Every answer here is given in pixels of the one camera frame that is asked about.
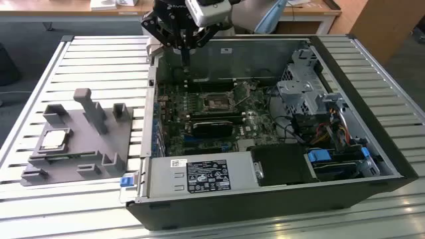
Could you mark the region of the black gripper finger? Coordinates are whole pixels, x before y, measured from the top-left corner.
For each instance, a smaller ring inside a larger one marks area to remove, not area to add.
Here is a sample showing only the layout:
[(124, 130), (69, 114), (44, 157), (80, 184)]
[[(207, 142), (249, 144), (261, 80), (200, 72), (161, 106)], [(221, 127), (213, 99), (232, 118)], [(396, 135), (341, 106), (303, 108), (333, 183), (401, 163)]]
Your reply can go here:
[(151, 11), (144, 16), (141, 25), (165, 47), (172, 47), (180, 52), (181, 66), (184, 72), (187, 72), (187, 46), (177, 14), (173, 11)]
[(191, 51), (196, 48), (204, 47), (208, 41), (220, 30), (220, 24), (207, 26), (203, 30), (195, 33), (193, 28), (187, 29), (187, 72), (191, 68)]

